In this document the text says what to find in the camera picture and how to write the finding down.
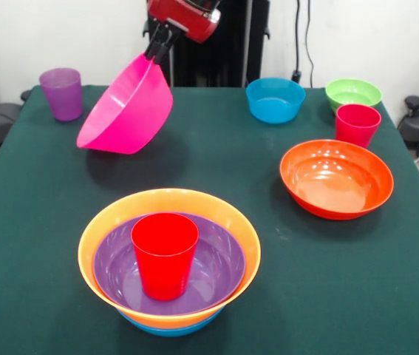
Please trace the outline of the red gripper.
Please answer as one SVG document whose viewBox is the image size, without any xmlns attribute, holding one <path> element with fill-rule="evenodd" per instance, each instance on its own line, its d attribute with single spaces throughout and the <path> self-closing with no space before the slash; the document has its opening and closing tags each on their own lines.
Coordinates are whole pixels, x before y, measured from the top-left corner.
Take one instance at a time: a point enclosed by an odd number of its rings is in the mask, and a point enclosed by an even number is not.
<svg viewBox="0 0 419 355">
<path fill-rule="evenodd" d="M 181 33 L 197 43 L 206 41 L 219 24 L 219 3 L 220 1 L 148 1 L 148 13 L 157 22 L 157 26 L 144 53 L 145 58 L 155 57 L 156 63 L 162 63 Z"/>
</svg>

